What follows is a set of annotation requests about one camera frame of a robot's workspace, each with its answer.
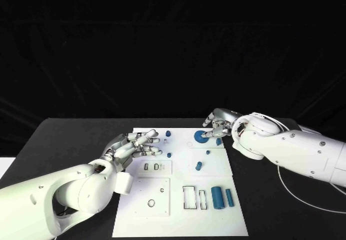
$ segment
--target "blue object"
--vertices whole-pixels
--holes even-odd
[[[229,189],[224,190],[224,194],[226,194],[227,205],[229,205],[229,207],[233,207],[235,204],[233,204],[233,199],[232,199],[232,195],[230,195],[230,190]]]
[[[201,168],[201,162],[198,161],[198,162],[196,163],[196,170],[198,171],[200,168]]]
[[[211,196],[213,208],[223,209],[224,203],[223,203],[223,197],[222,197],[222,188],[219,186],[213,186],[210,188],[210,196]]]
[[[193,135],[194,140],[196,140],[200,144],[204,144],[204,143],[207,142],[207,140],[209,140],[207,137],[201,137],[201,134],[203,134],[203,133],[204,133],[204,131],[198,130],[198,131],[194,132],[194,135]]]
[[[216,145],[219,146],[220,144],[222,144],[222,139],[217,138],[217,139],[216,139]]]

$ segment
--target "robotic hand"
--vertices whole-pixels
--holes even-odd
[[[160,155],[155,130],[116,136],[99,159],[0,190],[0,240],[50,240],[108,205],[112,193],[129,194],[134,177],[121,172],[132,158]],[[56,214],[51,199],[64,206]]]
[[[263,157],[292,172],[346,187],[344,143],[299,127],[289,130],[269,116],[249,115],[216,108],[203,127],[211,122],[213,130],[201,138],[232,136],[232,147],[250,159]]]

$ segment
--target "black table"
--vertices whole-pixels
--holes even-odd
[[[0,188],[87,163],[100,156],[109,140],[121,133],[131,133],[135,127],[198,128],[203,120],[49,118],[38,125],[15,157],[0,180]],[[230,137],[223,138],[249,238],[346,239],[346,214],[321,211],[295,200],[279,182],[276,166],[266,159],[256,161],[242,156],[232,148],[232,142]],[[302,200],[346,212],[346,196],[328,183],[285,169],[281,176]],[[119,195],[113,194],[102,212],[67,230],[57,240],[109,240],[118,201]]]

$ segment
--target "circular hole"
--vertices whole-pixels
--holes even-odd
[[[155,205],[155,201],[154,201],[152,199],[148,200],[147,205],[148,205],[149,207],[152,207],[152,206]]]

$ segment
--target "robotic arm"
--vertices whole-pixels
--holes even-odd
[[[121,172],[132,158],[162,152],[155,130],[116,136],[99,159],[0,190],[0,240],[50,240],[108,205],[112,193],[129,194],[134,177]],[[51,199],[64,206],[56,213]]]
[[[232,147],[250,159],[263,157],[292,172],[346,187],[344,142],[301,127],[289,130],[273,118],[216,108],[203,127],[211,122],[213,130],[201,138],[232,136]]]

